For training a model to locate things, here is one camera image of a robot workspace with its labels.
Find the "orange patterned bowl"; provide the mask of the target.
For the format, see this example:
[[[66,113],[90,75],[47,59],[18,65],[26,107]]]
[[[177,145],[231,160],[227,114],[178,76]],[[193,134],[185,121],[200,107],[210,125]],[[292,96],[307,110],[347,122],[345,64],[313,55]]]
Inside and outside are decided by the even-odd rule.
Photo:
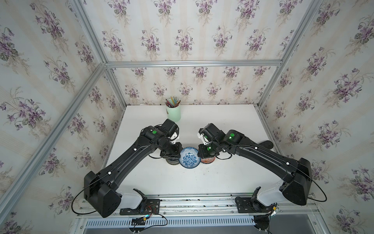
[[[201,159],[201,163],[203,163],[203,164],[210,164],[210,163],[213,163],[215,161],[215,159],[216,159],[216,157]]]

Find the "blue floral bowl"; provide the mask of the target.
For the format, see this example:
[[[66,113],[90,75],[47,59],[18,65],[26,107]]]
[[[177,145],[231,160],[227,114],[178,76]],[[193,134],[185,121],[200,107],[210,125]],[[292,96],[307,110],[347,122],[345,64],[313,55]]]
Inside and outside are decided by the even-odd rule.
[[[193,169],[197,167],[201,162],[201,158],[198,157],[198,153],[198,149],[194,147],[183,148],[180,152],[179,163],[182,167],[187,169]]]

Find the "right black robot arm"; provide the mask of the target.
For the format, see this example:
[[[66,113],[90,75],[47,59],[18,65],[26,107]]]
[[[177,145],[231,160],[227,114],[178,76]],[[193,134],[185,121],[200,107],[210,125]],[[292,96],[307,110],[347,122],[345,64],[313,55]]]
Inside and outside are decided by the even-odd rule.
[[[311,164],[308,160],[284,157],[235,130],[224,133],[221,130],[201,128],[198,137],[203,142],[199,145],[199,157],[216,157],[221,152],[238,155],[257,163],[281,179],[272,187],[256,189],[253,194],[254,202],[263,206],[282,201],[300,206],[307,204],[312,183]]]

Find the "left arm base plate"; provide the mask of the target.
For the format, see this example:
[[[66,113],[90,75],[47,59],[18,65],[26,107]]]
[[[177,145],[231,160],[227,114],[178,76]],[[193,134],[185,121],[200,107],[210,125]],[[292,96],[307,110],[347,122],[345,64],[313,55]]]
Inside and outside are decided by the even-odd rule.
[[[150,199],[138,189],[121,193],[119,205],[120,215],[152,215],[159,214],[160,199]]]

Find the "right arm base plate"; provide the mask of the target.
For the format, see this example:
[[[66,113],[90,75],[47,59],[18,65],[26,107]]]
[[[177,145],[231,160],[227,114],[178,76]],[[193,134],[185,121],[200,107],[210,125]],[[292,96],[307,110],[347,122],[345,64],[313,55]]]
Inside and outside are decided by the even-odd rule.
[[[257,187],[251,197],[236,197],[235,198],[234,201],[235,201],[238,213],[241,213],[241,214],[270,213],[271,214],[275,210],[277,203],[273,203],[267,206],[267,205],[263,205],[258,200],[258,194],[259,194],[260,189],[261,187]]]

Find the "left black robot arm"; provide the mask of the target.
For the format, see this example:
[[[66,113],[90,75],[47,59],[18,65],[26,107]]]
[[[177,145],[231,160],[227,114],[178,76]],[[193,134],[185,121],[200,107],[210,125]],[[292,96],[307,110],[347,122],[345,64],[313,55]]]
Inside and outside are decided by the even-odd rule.
[[[98,173],[90,171],[84,177],[84,199],[100,214],[107,218],[119,207],[122,195],[117,189],[125,177],[148,155],[159,149],[161,157],[179,158],[182,151],[180,142],[173,143],[173,134],[179,134],[179,127],[173,124],[148,126],[135,142],[114,162]]]

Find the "black petal patterned bowl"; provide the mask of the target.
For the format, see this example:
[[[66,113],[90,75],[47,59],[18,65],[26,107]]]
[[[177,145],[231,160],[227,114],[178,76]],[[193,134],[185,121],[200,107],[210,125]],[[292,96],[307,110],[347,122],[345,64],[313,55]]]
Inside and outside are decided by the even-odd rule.
[[[179,158],[167,158],[166,162],[170,165],[178,165],[180,163]]]

